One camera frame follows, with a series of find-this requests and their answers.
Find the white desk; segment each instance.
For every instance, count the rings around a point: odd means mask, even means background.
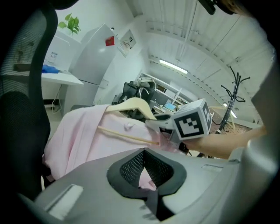
[[[53,82],[66,85],[84,85],[70,72],[59,72],[59,73],[42,73],[42,81]]]

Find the black chair backrest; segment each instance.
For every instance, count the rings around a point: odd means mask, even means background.
[[[42,99],[42,65],[56,28],[57,15],[50,4],[34,11],[13,39],[0,68],[3,159],[15,178],[12,187],[32,200],[42,190],[42,155],[50,133]]]

